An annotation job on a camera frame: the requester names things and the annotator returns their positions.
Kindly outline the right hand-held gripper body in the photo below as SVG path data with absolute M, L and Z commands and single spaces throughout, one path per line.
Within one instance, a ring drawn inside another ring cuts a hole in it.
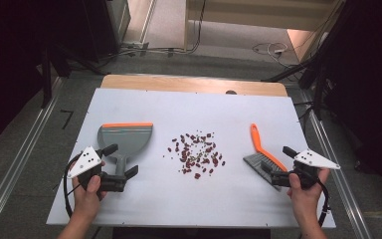
M 292 171 L 272 172 L 272 182 L 273 185 L 290 187 L 288 176 L 295 173 L 299 177 L 301 187 L 310 189 L 317 182 L 320 168 L 339 169 L 340 165 L 308 148 L 298 152 L 293 158 Z

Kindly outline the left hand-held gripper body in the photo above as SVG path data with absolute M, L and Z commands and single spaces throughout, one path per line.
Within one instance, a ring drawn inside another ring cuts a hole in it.
M 94 175 L 100 177 L 99 191 L 122 192 L 126 183 L 125 176 L 109 175 L 101 170 L 101 149 L 94 150 L 92 146 L 86 147 L 79 155 L 75 165 L 69 170 L 68 178 L 76 177 L 83 189 L 86 189 Z

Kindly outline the grey dustpan with orange edge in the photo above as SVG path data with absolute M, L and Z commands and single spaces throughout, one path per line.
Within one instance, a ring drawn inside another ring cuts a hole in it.
M 117 145 L 117 150 L 111 154 L 116 159 L 116 175 L 126 176 L 127 160 L 145 148 L 152 130 L 152 122 L 104 123 L 98 129 L 97 142 L 101 148 Z

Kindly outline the grey brush with orange handle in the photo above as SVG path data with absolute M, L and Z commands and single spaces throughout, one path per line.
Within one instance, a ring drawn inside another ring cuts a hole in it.
M 243 161 L 254 170 L 262 179 L 269 183 L 276 191 L 281 191 L 282 188 L 278 185 L 273 185 L 271 173 L 272 172 L 287 172 L 287 168 L 271 153 L 262 147 L 262 140 L 259 129 L 255 123 L 250 125 L 250 134 L 253 146 L 256 150 L 255 153 L 244 156 Z M 262 162 L 267 162 L 272 168 L 271 173 L 266 173 L 262 170 Z

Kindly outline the pile of red beans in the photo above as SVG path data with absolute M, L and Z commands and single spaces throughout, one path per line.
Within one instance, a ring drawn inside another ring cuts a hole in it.
M 194 179 L 211 176 L 216 169 L 226 165 L 215 136 L 213 131 L 199 129 L 181 133 L 170 139 L 162 157 L 176 160 L 177 171 L 181 174 L 190 174 Z

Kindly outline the person's left hand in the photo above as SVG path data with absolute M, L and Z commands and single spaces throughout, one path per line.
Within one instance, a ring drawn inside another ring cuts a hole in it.
M 72 217 L 93 221 L 99 211 L 100 202 L 107 195 L 106 191 L 99 191 L 100 177 L 94 175 L 86 189 L 83 189 L 79 180 L 75 177 L 72 179 L 72 186 L 75 188 L 75 208 Z

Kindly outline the person's right hand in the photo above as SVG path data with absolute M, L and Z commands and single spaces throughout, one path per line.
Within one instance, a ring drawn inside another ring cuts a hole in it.
M 312 222 L 317 220 L 317 204 L 322 192 L 319 183 L 313 185 L 310 189 L 303 189 L 299 177 L 291 173 L 288 177 L 290 189 L 287 196 L 291 200 L 293 215 L 298 223 Z

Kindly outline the white table board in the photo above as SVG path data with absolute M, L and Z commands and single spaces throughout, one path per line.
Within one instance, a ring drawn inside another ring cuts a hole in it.
M 153 124 L 148 145 L 128 161 L 139 171 L 123 192 L 101 203 L 97 225 L 132 227 L 284 228 L 296 224 L 285 190 L 276 190 L 244 161 L 254 153 L 250 126 L 256 124 L 263 147 L 286 167 L 284 147 L 307 148 L 288 97 L 237 96 L 98 89 L 77 143 L 79 153 L 97 145 L 104 123 Z M 220 163 L 182 172 L 175 145 L 192 134 L 209 134 Z

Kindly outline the black metal stand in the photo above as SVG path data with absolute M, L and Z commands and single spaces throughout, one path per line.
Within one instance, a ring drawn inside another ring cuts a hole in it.
M 98 67 L 95 67 L 86 59 L 78 54 L 65 48 L 63 45 L 47 42 L 41 48 L 41 67 L 43 81 L 43 101 L 41 108 L 44 109 L 51 101 L 53 96 L 51 68 L 54 68 L 57 74 L 61 77 L 68 77 L 72 69 L 68 64 L 68 59 L 72 59 L 85 67 L 87 70 L 94 72 L 100 76 L 108 75 L 108 72 L 103 72 Z
M 263 80 L 263 83 L 277 83 L 280 80 L 303 71 L 298 85 L 302 90 L 307 90 L 315 85 L 313 104 L 308 108 L 313 111 L 318 120 L 321 120 L 322 91 L 326 82 L 326 65 L 328 56 L 332 52 L 333 41 L 338 37 L 343 25 L 351 15 L 354 0 L 340 0 L 340 6 L 337 8 L 338 16 L 328 35 L 322 41 L 316 52 L 302 63 L 284 70 L 282 73 L 271 78 Z

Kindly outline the wooden table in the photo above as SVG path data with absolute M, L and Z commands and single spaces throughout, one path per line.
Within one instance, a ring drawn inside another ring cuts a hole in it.
M 104 89 L 147 90 L 226 94 L 234 92 L 245 96 L 286 97 L 281 83 L 247 82 L 200 77 L 174 77 L 159 75 L 107 75 L 101 85 Z

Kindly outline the grey power strip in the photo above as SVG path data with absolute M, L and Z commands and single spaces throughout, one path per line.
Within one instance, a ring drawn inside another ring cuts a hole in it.
M 120 49 L 122 50 L 145 50 L 148 49 L 148 42 L 133 42 L 133 43 L 122 43 Z

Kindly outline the dark cabinet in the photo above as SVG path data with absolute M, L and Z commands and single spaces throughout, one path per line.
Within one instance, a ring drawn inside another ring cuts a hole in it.
M 92 61 L 119 52 L 131 20 L 127 0 L 83 0 L 91 32 Z

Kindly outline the light wooden furniture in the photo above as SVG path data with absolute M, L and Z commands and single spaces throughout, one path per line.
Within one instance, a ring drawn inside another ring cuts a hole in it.
M 346 0 L 186 0 L 183 49 L 188 47 L 188 21 L 286 29 L 297 58 L 314 54 L 323 34 L 339 17 Z

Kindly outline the metal floor rail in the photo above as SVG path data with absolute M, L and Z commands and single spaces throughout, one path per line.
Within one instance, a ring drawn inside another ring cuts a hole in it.
M 0 180 L 0 214 L 5 207 L 12 190 L 18 181 L 21 172 L 23 171 L 30 154 L 36 145 L 38 138 L 40 137 L 42 130 L 50 117 L 52 110 L 60 95 L 61 87 L 64 85 L 63 80 L 60 77 L 52 82 L 51 90 L 54 94 L 51 96 L 49 102 L 38 111 L 34 121 L 29 127 L 29 131 L 23 138 L 22 144 L 8 152 L 8 155 L 13 155 L 11 160 L 8 162 L 7 170 L 2 174 Z
M 301 125 L 308 146 L 332 162 L 343 165 L 342 159 L 338 157 L 336 147 L 330 141 L 324 127 L 324 121 L 317 119 L 313 110 L 309 109 L 309 104 L 304 106 L 304 113 L 305 116 L 302 118 Z M 332 229 L 332 232 L 336 238 L 373 239 L 343 168 L 331 171 L 327 186 L 331 189 L 331 211 L 336 223 L 336 228 Z

